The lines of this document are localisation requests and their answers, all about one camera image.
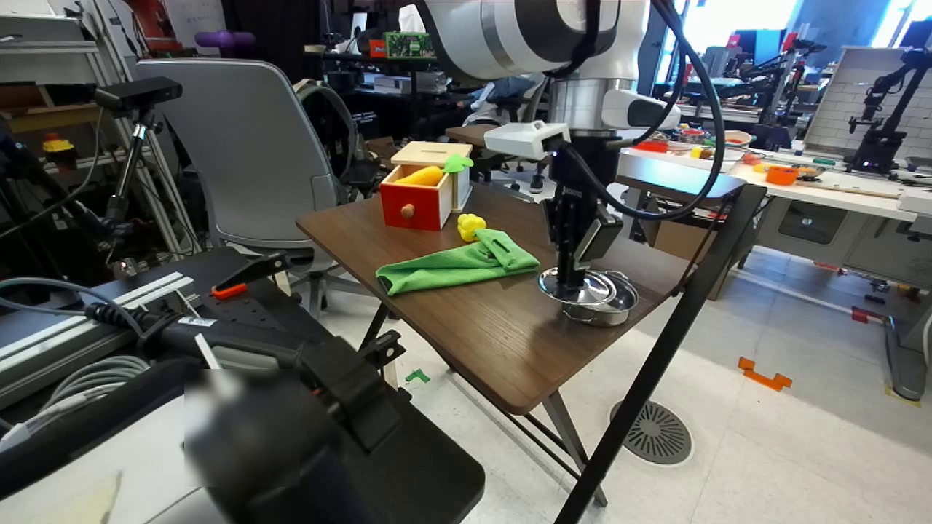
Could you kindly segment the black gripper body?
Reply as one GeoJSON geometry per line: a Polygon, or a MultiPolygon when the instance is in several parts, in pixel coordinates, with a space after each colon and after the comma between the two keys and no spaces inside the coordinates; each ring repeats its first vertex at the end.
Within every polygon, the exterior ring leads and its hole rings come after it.
{"type": "Polygon", "coordinates": [[[562,274],[577,274],[597,262],[622,229],[622,220],[603,201],[615,173],[616,150],[606,139],[577,137],[554,153],[549,178],[557,192],[545,203],[545,216],[562,274]]]}

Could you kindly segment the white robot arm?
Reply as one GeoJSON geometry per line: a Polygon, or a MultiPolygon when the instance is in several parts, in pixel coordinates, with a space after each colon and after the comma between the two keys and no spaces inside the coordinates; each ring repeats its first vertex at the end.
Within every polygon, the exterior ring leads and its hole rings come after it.
{"type": "Polygon", "coordinates": [[[635,130],[643,109],[666,125],[660,102],[640,95],[638,48],[660,0],[415,0],[436,54],[465,79],[545,74],[545,120],[485,133],[491,150],[554,159],[546,224],[557,274],[578,280],[609,248],[603,188],[615,181],[615,130],[635,130]]]}

